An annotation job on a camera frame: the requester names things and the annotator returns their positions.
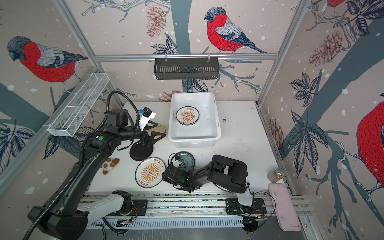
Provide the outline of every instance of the white plate with orange design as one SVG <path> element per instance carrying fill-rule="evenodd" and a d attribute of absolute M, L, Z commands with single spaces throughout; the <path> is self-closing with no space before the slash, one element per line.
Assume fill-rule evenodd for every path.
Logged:
<path fill-rule="evenodd" d="M 176 119 L 183 125 L 195 124 L 200 117 L 199 111 L 194 107 L 183 107 L 176 112 Z"/>
<path fill-rule="evenodd" d="M 143 160 L 136 168 L 136 182 L 141 187 L 150 188 L 158 185 L 162 180 L 162 173 L 166 166 L 158 157 Z"/>

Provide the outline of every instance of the black hanging basket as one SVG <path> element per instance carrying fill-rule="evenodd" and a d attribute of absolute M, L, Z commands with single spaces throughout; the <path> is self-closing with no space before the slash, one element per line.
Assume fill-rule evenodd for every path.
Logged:
<path fill-rule="evenodd" d="M 218 58 L 156 58 L 156 79 L 216 79 Z"/>

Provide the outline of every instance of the bird head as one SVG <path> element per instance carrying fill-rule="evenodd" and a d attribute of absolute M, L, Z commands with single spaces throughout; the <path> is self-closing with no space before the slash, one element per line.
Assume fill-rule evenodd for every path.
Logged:
<path fill-rule="evenodd" d="M 12 58 L 12 60 L 20 59 L 21 61 L 25 61 L 25 55 L 24 55 L 24 47 L 28 43 L 30 43 L 31 40 L 29 38 L 26 38 L 24 36 L 16 36 L 13 39 L 11 39 L 8 42 L 7 48 L 9 52 L 9 56 Z"/>
<path fill-rule="evenodd" d="M 210 8 L 208 11 L 207 11 L 207 14 L 205 15 L 204 17 L 204 20 L 208 20 L 209 23 L 212 23 L 214 21 L 214 19 L 221 15 L 221 14 L 227 14 L 224 10 L 224 8 L 222 7 L 213 7 L 213 8 Z"/>

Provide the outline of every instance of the gray floor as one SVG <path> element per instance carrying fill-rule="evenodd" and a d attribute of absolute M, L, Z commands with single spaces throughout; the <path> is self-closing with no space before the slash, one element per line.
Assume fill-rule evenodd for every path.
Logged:
<path fill-rule="evenodd" d="M 185 228 L 161 230 L 130 230 L 116 236 L 111 230 L 106 230 L 107 240 L 256 240 L 256 239 L 295 239 L 306 240 L 303 231 L 285 232 L 280 229 L 276 217 L 269 219 L 255 234 L 247 234 L 242 228 Z M 101 230 L 86 230 L 79 240 L 103 240 Z"/>

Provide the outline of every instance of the orange sunburst design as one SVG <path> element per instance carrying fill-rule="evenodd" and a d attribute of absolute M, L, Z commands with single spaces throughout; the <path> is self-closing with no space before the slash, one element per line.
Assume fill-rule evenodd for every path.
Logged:
<path fill-rule="evenodd" d="M 190 111 L 185 111 L 182 114 L 180 114 L 180 118 L 184 122 L 190 122 L 195 118 L 195 114 L 193 112 L 190 112 Z"/>
<path fill-rule="evenodd" d="M 160 174 L 160 168 L 156 164 L 148 164 L 144 167 L 141 172 L 141 177 L 145 182 L 153 182 L 155 181 Z"/>

